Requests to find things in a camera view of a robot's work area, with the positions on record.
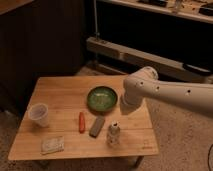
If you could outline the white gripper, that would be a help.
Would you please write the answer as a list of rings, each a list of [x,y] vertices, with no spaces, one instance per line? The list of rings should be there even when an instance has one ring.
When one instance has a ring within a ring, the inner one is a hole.
[[[141,107],[142,101],[139,100],[134,104],[125,101],[124,97],[120,98],[120,111],[122,115],[129,115]]]

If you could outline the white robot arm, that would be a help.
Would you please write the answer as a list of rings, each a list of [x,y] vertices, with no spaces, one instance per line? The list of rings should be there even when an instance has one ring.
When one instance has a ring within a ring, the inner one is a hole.
[[[157,71],[146,66],[128,75],[123,87],[122,102],[131,110],[148,97],[213,116],[213,84],[160,81]]]

